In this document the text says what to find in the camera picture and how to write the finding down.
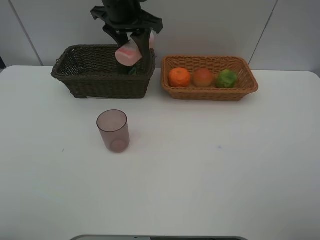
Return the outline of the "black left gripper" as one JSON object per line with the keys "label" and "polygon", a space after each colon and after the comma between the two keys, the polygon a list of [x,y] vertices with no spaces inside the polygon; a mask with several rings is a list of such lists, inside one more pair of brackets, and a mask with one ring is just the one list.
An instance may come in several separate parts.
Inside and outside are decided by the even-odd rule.
{"label": "black left gripper", "polygon": [[163,21],[141,8],[139,0],[104,0],[103,6],[95,6],[92,17],[102,20],[103,31],[109,35],[119,48],[129,42],[127,33],[136,43],[143,59],[144,68],[148,71],[153,63],[150,51],[150,36],[154,31],[159,34]]}

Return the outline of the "grey robot base edge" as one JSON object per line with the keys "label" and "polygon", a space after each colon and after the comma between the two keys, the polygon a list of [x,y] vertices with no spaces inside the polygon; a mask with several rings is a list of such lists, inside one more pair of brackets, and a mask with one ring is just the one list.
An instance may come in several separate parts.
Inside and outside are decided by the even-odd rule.
{"label": "grey robot base edge", "polygon": [[245,240],[239,236],[120,236],[79,235],[71,240]]}

